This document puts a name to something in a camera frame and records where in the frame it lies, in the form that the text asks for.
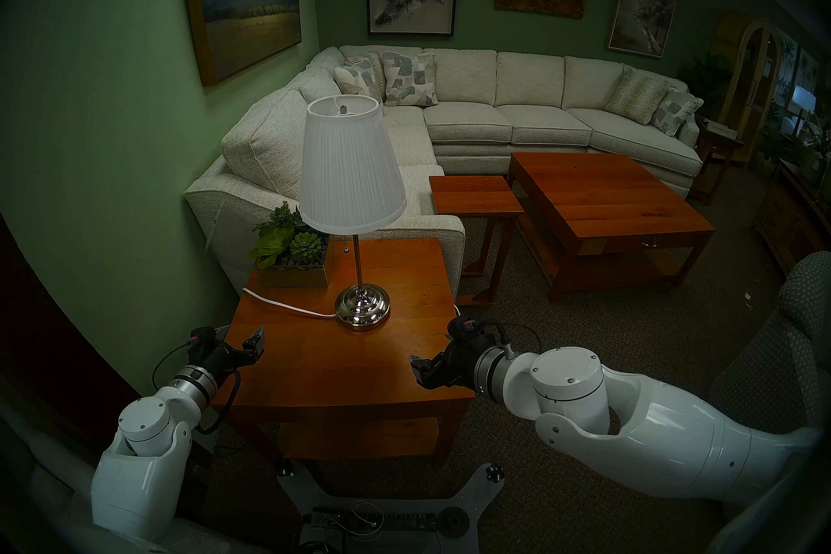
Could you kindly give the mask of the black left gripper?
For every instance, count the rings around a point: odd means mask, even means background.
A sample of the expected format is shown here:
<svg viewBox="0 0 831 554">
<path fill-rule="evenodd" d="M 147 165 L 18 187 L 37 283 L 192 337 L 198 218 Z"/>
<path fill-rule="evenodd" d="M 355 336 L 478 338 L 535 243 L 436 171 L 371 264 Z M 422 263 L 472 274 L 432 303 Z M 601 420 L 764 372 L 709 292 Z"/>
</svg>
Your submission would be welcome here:
<svg viewBox="0 0 831 554">
<path fill-rule="evenodd" d="M 225 342 L 230 326 L 214 329 L 214 343 L 191 342 L 191 364 L 211 375 L 229 375 L 241 367 L 256 363 L 264 353 L 264 329 L 256 330 L 245 340 L 242 349 L 234 349 Z"/>
</svg>

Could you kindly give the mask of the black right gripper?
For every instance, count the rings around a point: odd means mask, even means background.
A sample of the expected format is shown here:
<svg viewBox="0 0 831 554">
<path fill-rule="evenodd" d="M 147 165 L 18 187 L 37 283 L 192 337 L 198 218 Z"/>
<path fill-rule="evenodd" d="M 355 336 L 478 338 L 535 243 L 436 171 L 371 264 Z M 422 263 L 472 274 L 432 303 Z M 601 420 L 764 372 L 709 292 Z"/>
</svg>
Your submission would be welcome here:
<svg viewBox="0 0 831 554">
<path fill-rule="evenodd" d="M 411 355 L 411 368 L 416 382 L 427 390 L 439 387 L 462 386 L 475 391 L 475 370 L 484 352 L 484 332 L 478 332 L 463 340 L 445 334 L 450 342 L 433 359 Z"/>
</svg>

